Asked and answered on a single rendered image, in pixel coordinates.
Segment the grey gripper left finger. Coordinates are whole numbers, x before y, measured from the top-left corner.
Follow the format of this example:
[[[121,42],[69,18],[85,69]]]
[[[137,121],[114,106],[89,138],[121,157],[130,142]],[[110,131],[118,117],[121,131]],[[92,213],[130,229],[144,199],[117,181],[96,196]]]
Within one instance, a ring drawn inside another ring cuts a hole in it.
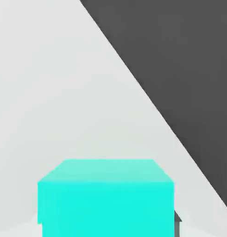
[[[42,237],[42,226],[27,223],[22,227],[22,237]]]

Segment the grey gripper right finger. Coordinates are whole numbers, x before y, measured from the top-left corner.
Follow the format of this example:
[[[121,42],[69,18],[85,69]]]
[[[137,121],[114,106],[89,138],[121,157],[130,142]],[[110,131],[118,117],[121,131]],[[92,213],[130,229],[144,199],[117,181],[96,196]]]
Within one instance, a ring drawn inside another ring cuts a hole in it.
[[[174,211],[174,227],[174,237],[200,237],[199,231],[194,227],[183,223],[176,211]]]

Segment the small cyan cube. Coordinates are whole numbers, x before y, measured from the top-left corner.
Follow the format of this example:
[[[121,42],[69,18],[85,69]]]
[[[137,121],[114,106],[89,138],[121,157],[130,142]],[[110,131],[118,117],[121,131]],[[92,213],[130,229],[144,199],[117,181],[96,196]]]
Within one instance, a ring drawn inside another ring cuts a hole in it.
[[[151,159],[68,159],[38,182],[42,237],[174,237],[174,182]]]

